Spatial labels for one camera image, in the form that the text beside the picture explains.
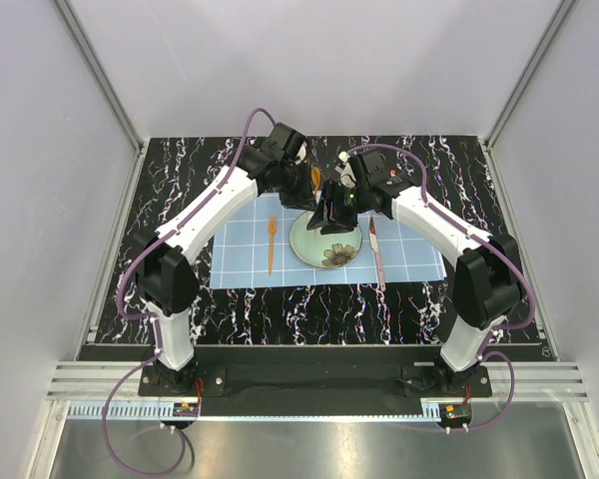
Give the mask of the pink handled knife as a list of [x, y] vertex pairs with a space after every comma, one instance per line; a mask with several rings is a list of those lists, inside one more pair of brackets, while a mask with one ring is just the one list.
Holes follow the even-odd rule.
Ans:
[[370, 247], [371, 247], [371, 249], [373, 251], [373, 255], [374, 255], [374, 262], [375, 262], [378, 286], [381, 291], [385, 291], [386, 290], [385, 275], [384, 275], [383, 264], [381, 261], [381, 255], [380, 255], [380, 251], [379, 251], [374, 217], [370, 217], [370, 219], [369, 219], [368, 230], [369, 230]]

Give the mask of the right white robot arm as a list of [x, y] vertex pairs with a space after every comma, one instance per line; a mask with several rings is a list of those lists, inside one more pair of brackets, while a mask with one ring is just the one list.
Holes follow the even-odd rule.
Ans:
[[522, 298], [516, 240], [493, 236], [455, 215], [426, 190], [396, 177], [371, 188], [324, 182], [310, 230], [339, 234], [357, 225], [357, 216], [374, 211], [406, 225], [430, 242], [453, 267], [451, 302], [456, 319], [451, 332], [422, 374], [421, 388], [455, 395], [483, 360], [492, 329]]

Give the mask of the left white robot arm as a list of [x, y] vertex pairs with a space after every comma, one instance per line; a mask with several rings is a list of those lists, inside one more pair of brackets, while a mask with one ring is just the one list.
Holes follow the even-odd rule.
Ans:
[[198, 296], [194, 262], [201, 249], [241, 208], [263, 193], [275, 193], [284, 209], [316, 207], [306, 141], [283, 147], [269, 141], [244, 146], [235, 166], [218, 177], [184, 210], [157, 228], [132, 263], [137, 293], [156, 334], [161, 383], [176, 395], [195, 385], [189, 308]]

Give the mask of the orange plastic spoon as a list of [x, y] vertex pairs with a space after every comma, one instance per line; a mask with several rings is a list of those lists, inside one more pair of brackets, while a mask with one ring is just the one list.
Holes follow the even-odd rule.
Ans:
[[319, 193], [322, 185], [322, 173], [318, 167], [312, 167], [310, 170], [310, 180], [312, 183], [313, 195], [316, 200], [319, 199]]

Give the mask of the blue checked placemat cloth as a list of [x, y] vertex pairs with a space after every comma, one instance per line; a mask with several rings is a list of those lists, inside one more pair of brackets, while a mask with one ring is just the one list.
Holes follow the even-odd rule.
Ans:
[[306, 228], [309, 212], [282, 207], [274, 194], [241, 208], [213, 240], [212, 289], [423, 282], [446, 278], [441, 253], [413, 229], [378, 214], [352, 233]]

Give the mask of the green floral plate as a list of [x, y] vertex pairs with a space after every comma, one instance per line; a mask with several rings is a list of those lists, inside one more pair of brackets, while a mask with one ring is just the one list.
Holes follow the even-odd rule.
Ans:
[[311, 212], [304, 212], [293, 222], [289, 243], [296, 257], [317, 268], [341, 268], [353, 261], [362, 246], [362, 231], [356, 227], [343, 235], [323, 236], [320, 229], [308, 231]]

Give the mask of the orange plastic fork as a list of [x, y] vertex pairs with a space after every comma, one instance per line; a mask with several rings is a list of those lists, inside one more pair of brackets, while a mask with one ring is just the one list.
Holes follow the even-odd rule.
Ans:
[[270, 216], [268, 221], [269, 250], [268, 250], [268, 274], [272, 275], [275, 261], [275, 236], [278, 229], [278, 220]]

